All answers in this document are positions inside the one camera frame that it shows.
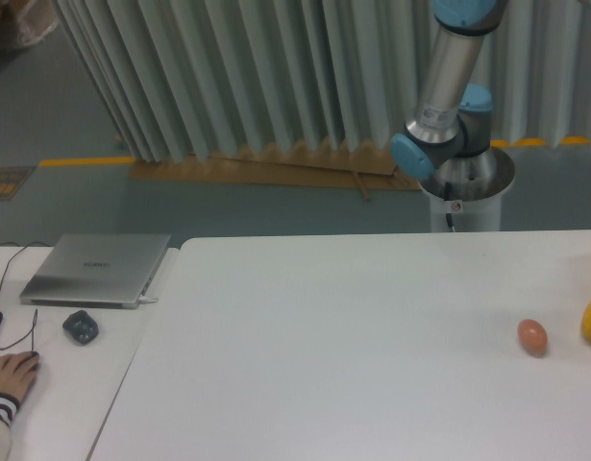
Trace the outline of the person's hand on mouse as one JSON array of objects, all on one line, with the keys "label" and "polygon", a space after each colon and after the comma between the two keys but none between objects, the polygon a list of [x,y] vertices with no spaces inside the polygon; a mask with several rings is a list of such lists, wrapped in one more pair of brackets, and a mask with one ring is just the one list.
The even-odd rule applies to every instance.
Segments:
[{"label": "person's hand on mouse", "polygon": [[0,356],[0,395],[22,403],[38,373],[38,352],[21,352]]}]

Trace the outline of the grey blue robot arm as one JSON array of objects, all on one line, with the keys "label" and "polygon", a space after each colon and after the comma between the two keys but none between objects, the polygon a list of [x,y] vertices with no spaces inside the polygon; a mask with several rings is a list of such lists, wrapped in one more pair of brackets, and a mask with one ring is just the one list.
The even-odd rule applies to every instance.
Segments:
[{"label": "grey blue robot arm", "polygon": [[439,29],[417,104],[390,141],[397,167],[431,195],[473,202],[505,192],[511,158],[491,145],[493,101],[470,79],[485,38],[500,25],[505,1],[435,1]]}]

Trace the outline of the striped sleeve forearm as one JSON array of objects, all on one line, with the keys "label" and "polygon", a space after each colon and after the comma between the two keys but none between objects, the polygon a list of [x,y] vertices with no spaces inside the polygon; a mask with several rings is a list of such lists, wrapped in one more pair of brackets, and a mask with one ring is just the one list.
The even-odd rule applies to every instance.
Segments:
[{"label": "striped sleeve forearm", "polygon": [[12,446],[11,425],[20,407],[15,397],[0,393],[0,461],[9,458]]}]

